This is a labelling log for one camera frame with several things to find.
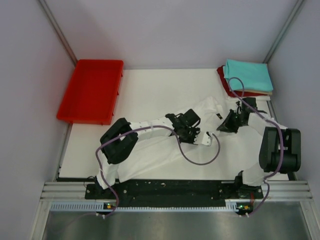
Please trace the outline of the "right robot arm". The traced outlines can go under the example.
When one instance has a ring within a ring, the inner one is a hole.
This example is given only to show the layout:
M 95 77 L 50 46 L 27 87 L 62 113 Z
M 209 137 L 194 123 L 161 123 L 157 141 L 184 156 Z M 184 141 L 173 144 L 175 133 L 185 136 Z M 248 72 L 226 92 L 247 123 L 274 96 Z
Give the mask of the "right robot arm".
M 237 110 L 230 110 L 217 130 L 237 133 L 249 126 L 261 137 L 258 163 L 242 170 L 234 179 L 233 192 L 239 198 L 253 193 L 268 178 L 297 172 L 301 167 L 301 131 L 277 123 L 265 111 L 258 110 L 254 97 L 240 100 Z

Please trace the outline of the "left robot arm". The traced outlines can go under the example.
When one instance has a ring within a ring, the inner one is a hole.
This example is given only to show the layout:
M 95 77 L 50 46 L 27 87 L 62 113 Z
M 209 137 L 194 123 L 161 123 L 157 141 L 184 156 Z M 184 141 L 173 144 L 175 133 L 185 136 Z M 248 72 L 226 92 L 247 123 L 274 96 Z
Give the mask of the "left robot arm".
M 182 143 L 197 145 L 201 133 L 201 118 L 193 109 L 185 113 L 168 113 L 163 117 L 142 122 L 129 122 L 118 119 L 100 138 L 100 147 L 96 150 L 99 174 L 96 192 L 102 198 L 109 198 L 114 191 L 116 176 L 108 173 L 124 162 L 134 147 L 147 139 L 158 137 L 176 137 L 178 146 Z

